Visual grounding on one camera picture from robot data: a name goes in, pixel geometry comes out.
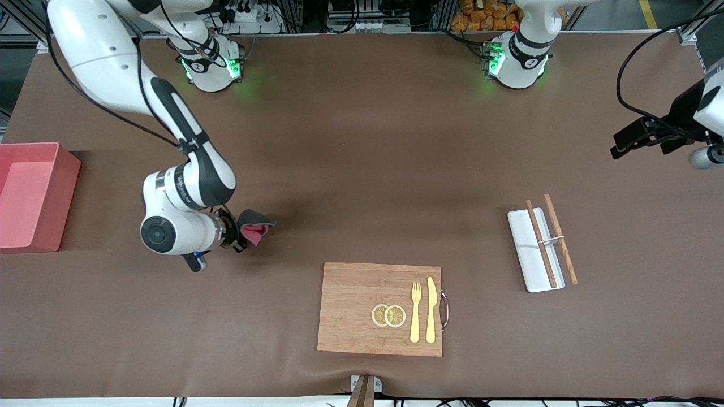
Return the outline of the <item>orange packaged goods pile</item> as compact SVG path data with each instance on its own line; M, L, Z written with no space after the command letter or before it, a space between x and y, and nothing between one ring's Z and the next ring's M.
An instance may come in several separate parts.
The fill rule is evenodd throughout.
M457 0L450 30L511 31L523 18L523 10L514 0Z

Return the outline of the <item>wooden cutting board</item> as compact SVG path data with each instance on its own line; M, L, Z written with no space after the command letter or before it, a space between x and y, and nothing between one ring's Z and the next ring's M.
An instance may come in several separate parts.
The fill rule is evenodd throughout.
M316 348L337 353L441 357L444 328L441 272L439 266L325 263ZM439 296L435 309L437 337L433 344L426 342L428 276L434 278ZM422 299L419 304L420 340L413 344L410 341L411 288L415 281L421 283ZM403 307L405 324L399 328L375 325L372 310L378 304Z

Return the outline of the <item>yellow fork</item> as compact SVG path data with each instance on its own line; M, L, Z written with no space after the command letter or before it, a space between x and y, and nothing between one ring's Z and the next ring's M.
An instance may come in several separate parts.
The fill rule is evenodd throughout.
M416 344L420 340L420 319L419 304L422 299L421 283L415 281L411 288L411 300L413 301L413 311L411 313L410 341Z

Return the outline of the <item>white rectangular tray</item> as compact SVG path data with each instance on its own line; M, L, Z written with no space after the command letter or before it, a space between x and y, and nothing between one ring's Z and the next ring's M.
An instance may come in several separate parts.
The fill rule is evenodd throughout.
M527 209L510 211L507 214L525 287L528 293L541 293L543 291L551 291L551 289L563 289L566 287L566 282L564 281L563 270L554 247L558 242L558 238L551 234L543 209L535 207L535 214L540 225L541 234L545 240L546 252L548 253L548 257L550 257L551 267L553 268L554 278L558 283L558 288L551 288L548 277L546 276L545 265L543 264L540 250L538 249L535 232L533 231Z

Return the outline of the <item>pink plastic bin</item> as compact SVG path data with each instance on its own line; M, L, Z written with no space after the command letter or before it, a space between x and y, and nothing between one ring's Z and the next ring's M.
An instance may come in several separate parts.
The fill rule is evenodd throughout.
M0 253L59 250L80 166L57 142L0 144Z

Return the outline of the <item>yellow knife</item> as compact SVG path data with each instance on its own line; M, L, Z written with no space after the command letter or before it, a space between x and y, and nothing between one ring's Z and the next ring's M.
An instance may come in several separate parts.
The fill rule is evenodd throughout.
M428 313L426 319L426 336L425 340L429 344L436 342L436 320L435 320L435 309L438 304L438 291L434 278L432 276L427 277L427 288L428 288Z

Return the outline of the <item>white power strip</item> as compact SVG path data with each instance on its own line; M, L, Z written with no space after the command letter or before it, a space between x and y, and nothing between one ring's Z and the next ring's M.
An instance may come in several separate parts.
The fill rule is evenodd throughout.
M219 5L222 34L287 33L279 7L269 0L219 0Z

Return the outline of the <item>grey and pink cloth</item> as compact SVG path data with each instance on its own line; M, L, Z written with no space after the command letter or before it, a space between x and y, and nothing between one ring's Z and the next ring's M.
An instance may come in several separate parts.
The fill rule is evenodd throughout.
M261 212L246 209L239 214L236 224L240 236L253 246L258 246L270 228L276 225L276 222Z

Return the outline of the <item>brown wooden chopstick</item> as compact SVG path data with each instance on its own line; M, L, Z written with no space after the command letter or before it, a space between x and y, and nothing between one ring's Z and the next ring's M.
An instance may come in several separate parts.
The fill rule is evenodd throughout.
M577 284L577 283L579 283L578 277L577 277L574 265L572 264L571 253L568 249L568 243L566 241L566 237L564 236L561 224L559 224L558 214L553 205L553 199L551 199L550 194L547 194L547 193L544 195L544 199L545 199L546 209L548 210L548 213L550 214L550 219L551 219L551 223L553 224L554 232L556 233L556 238L558 238L558 242L561 245L561 250L563 252L563 258L564 258L564 265L566 265L566 269L568 270L568 273L570 276L570 281L572 284Z
M532 222L533 234L535 234L538 249L540 250L541 258L545 265L546 276L548 277L551 288L558 288L558 283L554 278L553 268L551 267L550 257L548 257L548 253L546 252L545 240L543 239L540 225L536 218L535 208L533 208L531 200L526 200L525 205L527 206L528 216Z

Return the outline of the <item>aluminium profile bracket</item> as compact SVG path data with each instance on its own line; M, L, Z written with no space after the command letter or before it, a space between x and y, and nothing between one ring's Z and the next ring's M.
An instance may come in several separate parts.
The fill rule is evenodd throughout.
M382 392L382 381L376 376L351 377L351 397L347 407L374 407L376 394Z

